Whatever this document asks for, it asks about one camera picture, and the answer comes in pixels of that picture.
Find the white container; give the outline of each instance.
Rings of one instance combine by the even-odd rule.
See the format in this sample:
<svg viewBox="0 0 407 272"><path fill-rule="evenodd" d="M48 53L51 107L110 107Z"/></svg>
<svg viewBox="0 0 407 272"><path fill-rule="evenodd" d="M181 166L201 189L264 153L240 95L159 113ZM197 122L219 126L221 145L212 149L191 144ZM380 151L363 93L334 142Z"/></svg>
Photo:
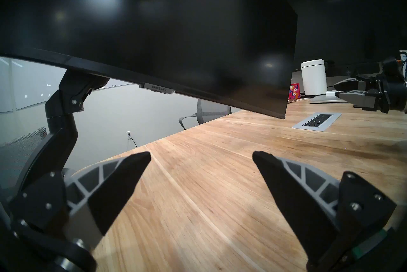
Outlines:
<svg viewBox="0 0 407 272"><path fill-rule="evenodd" d="M306 96L325 94L325 65L323 59L316 59L301 64L302 84Z"/></svg>

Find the black cable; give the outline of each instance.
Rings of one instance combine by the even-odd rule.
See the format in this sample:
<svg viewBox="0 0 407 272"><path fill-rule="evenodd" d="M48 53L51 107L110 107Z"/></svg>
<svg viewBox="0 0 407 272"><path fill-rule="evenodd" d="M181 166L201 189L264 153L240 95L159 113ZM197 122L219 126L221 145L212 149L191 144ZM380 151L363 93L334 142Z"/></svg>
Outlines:
<svg viewBox="0 0 407 272"><path fill-rule="evenodd" d="M129 135L129 137L131 138L131 140L133 141L135 147L137 148L137 145L135 144L135 141L134 141L133 137L130 136L130 133L128 133L128 135Z"/></svg>

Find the gray mesh chair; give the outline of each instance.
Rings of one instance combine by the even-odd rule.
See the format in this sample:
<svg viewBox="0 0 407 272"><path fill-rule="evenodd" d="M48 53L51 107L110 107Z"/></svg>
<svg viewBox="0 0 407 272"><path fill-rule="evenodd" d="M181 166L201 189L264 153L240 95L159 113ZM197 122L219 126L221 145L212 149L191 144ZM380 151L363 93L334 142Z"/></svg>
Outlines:
<svg viewBox="0 0 407 272"><path fill-rule="evenodd" d="M231 113L232 109L227 105L198 99L197 112L190 116L184 116L178 121L181 124L182 128L185 129L184 124L182 123L182 120L185 118L196 117L198 124L204 124L206 122L214 120L215 118L220 118Z"/></svg>
<svg viewBox="0 0 407 272"><path fill-rule="evenodd" d="M7 209L7 200L14 194L18 177L35 148L47 136L45 127L0 145L0 201ZM8 224L4 209L1 217Z"/></svg>

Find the black monitor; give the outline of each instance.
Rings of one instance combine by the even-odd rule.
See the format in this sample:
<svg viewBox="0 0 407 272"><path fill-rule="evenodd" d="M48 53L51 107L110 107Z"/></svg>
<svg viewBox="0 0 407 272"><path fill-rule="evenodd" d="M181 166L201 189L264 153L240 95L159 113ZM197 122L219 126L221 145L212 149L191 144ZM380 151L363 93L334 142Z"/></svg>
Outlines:
<svg viewBox="0 0 407 272"><path fill-rule="evenodd" d="M284 118L297 15L286 0L1 0L0 55Z"/></svg>
<svg viewBox="0 0 407 272"><path fill-rule="evenodd" d="M369 64L407 47L407 0L287 1L298 14L296 68L323 59L342 66L336 75L360 63L369 73Z"/></svg>

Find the wooden tabletop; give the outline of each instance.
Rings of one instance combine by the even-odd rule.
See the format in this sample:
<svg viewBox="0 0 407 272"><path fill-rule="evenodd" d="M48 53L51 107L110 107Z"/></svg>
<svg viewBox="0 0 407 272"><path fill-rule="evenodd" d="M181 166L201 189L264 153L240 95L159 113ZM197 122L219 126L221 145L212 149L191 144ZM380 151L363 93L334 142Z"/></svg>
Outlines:
<svg viewBox="0 0 407 272"><path fill-rule="evenodd" d="M342 113L325 132L291 128L324 111ZM401 112L300 100L287 106L285 120L239 111L112 157L150 151L151 162L93 252L98 271L305 271L307 256L253 151L337 179L358 173L399 205L389 226L407 201L406 139Z"/></svg>

